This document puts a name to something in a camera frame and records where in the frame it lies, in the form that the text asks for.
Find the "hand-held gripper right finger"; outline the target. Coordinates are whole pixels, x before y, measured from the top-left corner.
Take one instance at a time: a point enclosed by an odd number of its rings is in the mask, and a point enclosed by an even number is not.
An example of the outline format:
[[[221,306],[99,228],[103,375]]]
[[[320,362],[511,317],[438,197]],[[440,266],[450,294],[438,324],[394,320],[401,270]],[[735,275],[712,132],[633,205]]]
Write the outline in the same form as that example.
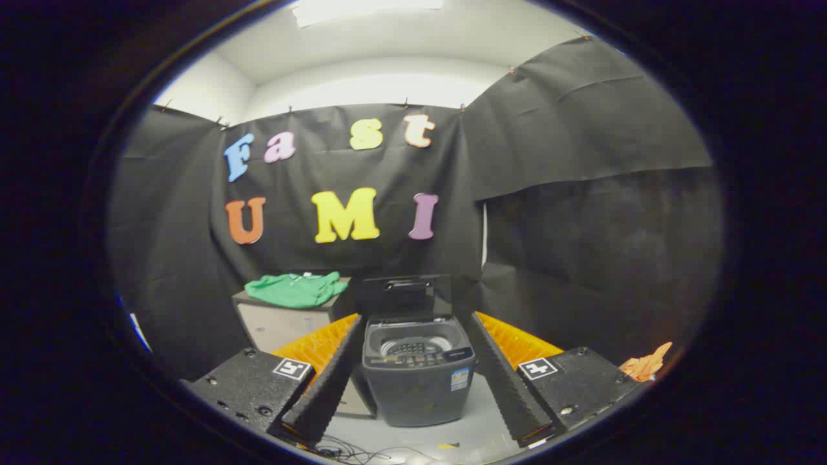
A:
[[[597,421],[649,385],[589,347],[561,350],[481,312],[463,326],[509,435],[521,447]]]

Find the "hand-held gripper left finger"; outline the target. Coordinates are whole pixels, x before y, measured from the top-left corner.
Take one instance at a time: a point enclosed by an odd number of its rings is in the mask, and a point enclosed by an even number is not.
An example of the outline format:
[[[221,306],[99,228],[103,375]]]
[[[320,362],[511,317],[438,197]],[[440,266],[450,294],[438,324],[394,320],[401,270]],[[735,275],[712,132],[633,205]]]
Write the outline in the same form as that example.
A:
[[[339,408],[363,340],[364,319],[352,314],[274,353],[245,348],[184,387],[246,429],[312,448]]]

